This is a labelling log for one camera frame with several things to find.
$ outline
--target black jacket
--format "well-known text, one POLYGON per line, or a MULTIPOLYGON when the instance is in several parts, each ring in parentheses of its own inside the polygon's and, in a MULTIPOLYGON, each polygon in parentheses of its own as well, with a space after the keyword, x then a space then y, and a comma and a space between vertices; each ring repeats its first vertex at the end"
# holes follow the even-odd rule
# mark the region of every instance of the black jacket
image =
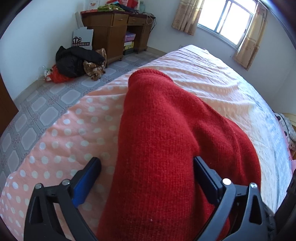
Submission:
POLYGON ((56 54, 57 69, 60 74, 70 78, 80 77, 85 74, 84 61, 101 65, 105 58, 94 50, 81 47, 65 49, 61 46, 56 54))

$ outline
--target curtain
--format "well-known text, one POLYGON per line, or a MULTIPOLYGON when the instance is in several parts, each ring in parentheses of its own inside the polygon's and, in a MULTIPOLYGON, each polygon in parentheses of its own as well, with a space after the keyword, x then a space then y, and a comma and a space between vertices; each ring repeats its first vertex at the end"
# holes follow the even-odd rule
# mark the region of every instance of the curtain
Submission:
POLYGON ((205 0, 181 0, 172 27, 194 35, 205 0))
POLYGON ((233 59, 249 70, 253 60, 258 52, 259 45, 266 26, 267 9, 264 5, 258 2, 256 12, 253 16, 248 32, 238 48, 233 59))

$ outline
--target metal screw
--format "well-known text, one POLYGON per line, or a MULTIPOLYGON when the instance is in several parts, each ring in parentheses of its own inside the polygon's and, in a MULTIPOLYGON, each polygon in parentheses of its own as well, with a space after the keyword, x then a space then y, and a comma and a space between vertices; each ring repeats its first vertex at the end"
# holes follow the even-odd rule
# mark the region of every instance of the metal screw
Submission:
POLYGON ((257 184, 256 183, 251 183, 251 188, 257 188, 258 186, 257 186, 257 184))
POLYGON ((64 186, 67 186, 67 185, 70 184, 70 180, 69 180, 69 179, 65 179, 65 180, 62 181, 62 184, 63 184, 64 186))
POLYGON ((41 183, 38 183, 38 184, 35 185, 35 189, 40 189, 40 188, 42 188, 42 184, 41 183))
POLYGON ((224 178, 223 179, 223 183, 225 184, 225 185, 230 185, 231 184, 231 180, 230 179, 228 179, 228 178, 224 178))

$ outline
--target window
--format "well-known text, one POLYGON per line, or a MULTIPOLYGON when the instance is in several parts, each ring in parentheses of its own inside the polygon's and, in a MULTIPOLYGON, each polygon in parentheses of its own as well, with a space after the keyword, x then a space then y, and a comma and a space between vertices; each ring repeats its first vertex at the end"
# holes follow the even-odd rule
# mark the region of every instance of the window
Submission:
POLYGON ((256 5, 255 0, 205 0, 199 27, 238 48, 247 33, 256 5))

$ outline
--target bed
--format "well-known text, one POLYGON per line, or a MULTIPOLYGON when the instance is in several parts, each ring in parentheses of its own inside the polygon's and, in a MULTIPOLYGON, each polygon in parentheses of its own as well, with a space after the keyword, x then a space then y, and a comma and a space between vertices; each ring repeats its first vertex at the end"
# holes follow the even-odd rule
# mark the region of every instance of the bed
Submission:
MULTIPOLYGON (((26 211, 35 184, 52 186, 71 179, 93 156, 102 160, 102 173, 79 211, 96 231, 116 167, 118 129, 128 79, 143 68, 164 72, 248 135, 260 161, 262 199, 274 212, 277 210, 292 178, 287 145, 277 119, 240 75, 207 50, 190 45, 90 92, 46 131, 19 169, 9 175, 0 197, 0 216, 17 240, 23 240, 26 211)), ((59 207, 56 210, 66 237, 73 240, 59 207)))

